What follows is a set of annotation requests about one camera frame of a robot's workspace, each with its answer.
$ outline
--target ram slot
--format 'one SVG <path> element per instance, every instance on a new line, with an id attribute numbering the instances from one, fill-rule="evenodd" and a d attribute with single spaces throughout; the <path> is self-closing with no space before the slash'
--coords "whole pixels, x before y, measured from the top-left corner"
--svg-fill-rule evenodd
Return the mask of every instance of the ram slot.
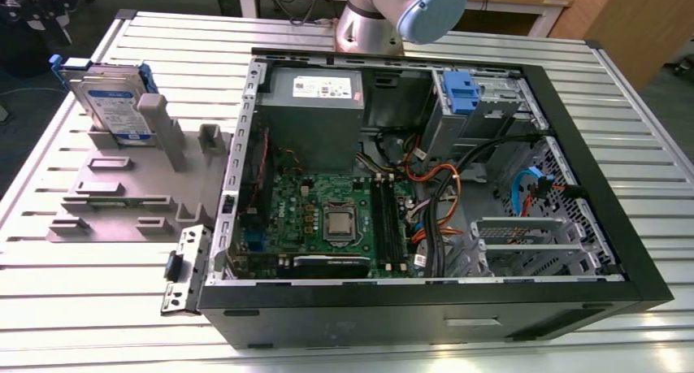
<path id="1" fill-rule="evenodd" d="M 385 270 L 396 270 L 404 261 L 397 228 L 396 197 L 392 182 L 388 180 L 372 180 L 370 182 L 370 217 L 378 267 Z"/>

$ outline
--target cable on desk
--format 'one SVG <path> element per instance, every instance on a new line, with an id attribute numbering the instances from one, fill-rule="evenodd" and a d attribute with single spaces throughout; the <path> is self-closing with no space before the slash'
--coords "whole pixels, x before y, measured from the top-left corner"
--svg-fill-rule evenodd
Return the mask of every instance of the cable on desk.
<path id="1" fill-rule="evenodd" d="M 332 7 L 332 16 L 334 18 L 338 18 L 338 14 L 337 14 L 337 6 L 334 5 L 334 1 L 333 0 L 329 0 L 329 6 Z"/>
<path id="2" fill-rule="evenodd" d="M 305 14 L 302 15 L 302 18 L 300 19 L 286 10 L 284 5 L 281 4 L 281 0 L 274 0 L 274 2 L 280 7 L 281 11 L 284 12 L 285 16 L 289 17 L 289 24 L 292 24 L 293 26 L 301 26 L 302 24 L 305 24 L 305 21 L 310 17 L 310 13 L 313 12 L 313 7 L 317 3 L 317 0 L 310 0 L 310 5 L 305 11 Z"/>

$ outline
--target slotted aluminum surface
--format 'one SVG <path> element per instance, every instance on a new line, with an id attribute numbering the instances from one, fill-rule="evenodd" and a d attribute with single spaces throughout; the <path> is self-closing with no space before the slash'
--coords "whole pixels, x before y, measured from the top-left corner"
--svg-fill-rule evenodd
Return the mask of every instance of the slotted aluminum surface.
<path id="1" fill-rule="evenodd" d="M 330 50 L 332 30 L 141 12 L 113 22 L 93 60 L 145 59 L 181 126 L 214 123 L 232 132 L 252 46 Z M 405 48 L 409 56 L 545 68 L 675 300 L 548 342 L 233 350 L 202 317 L 158 317 L 174 241 L 42 239 L 90 147 L 89 119 L 68 96 L 0 203 L 0 366 L 117 372 L 694 370 L 691 165 L 609 60 L 580 41 L 469 33 Z"/>

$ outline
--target power supply label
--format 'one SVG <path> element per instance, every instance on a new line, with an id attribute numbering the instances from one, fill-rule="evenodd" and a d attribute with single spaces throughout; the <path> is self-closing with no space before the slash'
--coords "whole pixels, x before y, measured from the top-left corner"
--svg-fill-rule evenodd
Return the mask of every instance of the power supply label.
<path id="1" fill-rule="evenodd" d="M 146 121 L 136 110 L 134 95 L 129 91 L 89 90 L 88 94 L 101 122 L 124 144 L 137 145 L 152 137 Z"/>
<path id="2" fill-rule="evenodd" d="M 293 78 L 294 98 L 350 98 L 350 79 L 329 76 L 297 76 Z"/>

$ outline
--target red cable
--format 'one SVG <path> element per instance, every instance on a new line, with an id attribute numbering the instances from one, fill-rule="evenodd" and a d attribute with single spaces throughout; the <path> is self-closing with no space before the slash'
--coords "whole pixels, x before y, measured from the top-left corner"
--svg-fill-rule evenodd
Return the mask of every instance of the red cable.
<path id="1" fill-rule="evenodd" d="M 252 190 L 250 202 L 248 202 L 248 207 L 245 209 L 250 208 L 254 205 L 257 189 L 260 187 L 260 180 L 262 179 L 264 162 L 268 159 L 268 148 L 269 148 L 269 135 L 268 135 L 268 132 L 265 131 L 262 161 L 260 162 L 260 168 L 257 169 L 256 185 L 254 185 L 254 189 Z"/>

